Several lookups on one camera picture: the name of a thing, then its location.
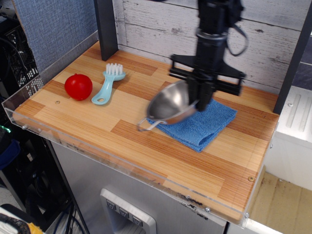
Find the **metal bowl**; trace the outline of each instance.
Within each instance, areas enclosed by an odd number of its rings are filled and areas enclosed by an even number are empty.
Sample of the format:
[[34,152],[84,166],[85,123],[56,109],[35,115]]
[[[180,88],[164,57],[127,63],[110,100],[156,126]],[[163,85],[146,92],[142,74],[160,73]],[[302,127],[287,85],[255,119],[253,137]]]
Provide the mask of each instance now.
[[[138,130],[149,131],[160,123],[178,123],[196,113],[197,103],[198,100],[189,104],[188,84],[184,80],[173,83],[161,90],[150,102],[147,117],[137,124]],[[147,118],[155,122],[151,127],[143,129],[140,125]]]

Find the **green light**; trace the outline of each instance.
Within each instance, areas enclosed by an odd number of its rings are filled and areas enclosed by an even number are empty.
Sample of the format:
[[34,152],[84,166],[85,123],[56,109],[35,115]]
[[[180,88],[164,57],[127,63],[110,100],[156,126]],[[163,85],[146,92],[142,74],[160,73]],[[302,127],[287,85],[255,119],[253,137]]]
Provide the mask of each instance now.
[[4,129],[4,130],[6,130],[8,133],[10,133],[10,132],[11,132],[11,130],[10,130],[10,129],[8,129],[8,128],[6,128],[6,127],[2,126],[2,125],[0,125],[0,128],[2,128],[2,129]]

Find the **red tomato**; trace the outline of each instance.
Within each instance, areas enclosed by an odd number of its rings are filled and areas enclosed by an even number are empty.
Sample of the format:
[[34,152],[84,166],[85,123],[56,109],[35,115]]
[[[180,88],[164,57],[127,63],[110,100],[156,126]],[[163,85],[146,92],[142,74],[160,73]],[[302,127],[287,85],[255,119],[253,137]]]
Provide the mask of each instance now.
[[92,81],[85,75],[74,74],[65,82],[65,90],[77,101],[85,100],[92,92]]

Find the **wooden table surface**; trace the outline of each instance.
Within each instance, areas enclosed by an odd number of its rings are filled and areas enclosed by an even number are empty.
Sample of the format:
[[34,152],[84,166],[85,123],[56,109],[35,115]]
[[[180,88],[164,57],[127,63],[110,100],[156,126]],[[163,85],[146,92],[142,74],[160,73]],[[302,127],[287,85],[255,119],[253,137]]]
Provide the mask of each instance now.
[[[94,105],[91,98],[104,83],[102,72],[107,62],[122,64],[126,77],[114,82],[108,104]],[[159,129],[137,130],[136,124],[146,116],[150,100],[163,87],[178,81],[168,75],[170,66],[123,51],[118,51],[107,62],[101,60],[99,43],[96,43],[16,112],[39,122],[40,131],[45,132],[42,135],[59,133],[54,137],[62,138],[86,154],[91,152],[103,160],[114,161],[162,188],[177,192],[180,198],[188,197],[196,206],[207,206],[216,214],[240,220],[241,216],[232,209],[246,211],[255,185],[249,177],[257,177],[277,124],[278,115],[272,113],[277,96],[248,87],[243,88],[240,96],[216,92],[216,101],[238,112],[236,118],[197,153]],[[64,90],[66,79],[75,73],[87,75],[93,82],[93,91],[86,100],[73,100]]]

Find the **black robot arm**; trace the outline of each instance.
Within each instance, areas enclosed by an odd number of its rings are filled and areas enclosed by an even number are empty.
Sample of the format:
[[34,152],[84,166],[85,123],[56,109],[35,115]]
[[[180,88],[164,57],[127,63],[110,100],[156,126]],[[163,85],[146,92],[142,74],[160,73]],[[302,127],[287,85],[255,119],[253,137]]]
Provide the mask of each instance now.
[[[198,0],[199,27],[196,32],[197,49],[195,56],[172,55],[170,75],[186,80],[189,87],[189,102],[199,100],[196,108],[204,111],[213,93],[220,90],[233,95],[239,95],[241,82],[246,76],[243,72],[230,67],[223,61],[225,49],[228,48],[227,39],[229,28],[234,28],[246,38],[245,33],[235,23],[241,20],[243,6],[240,0]],[[183,64],[193,71],[186,71],[176,67],[176,63]],[[218,76],[235,78],[235,83],[219,80]]]

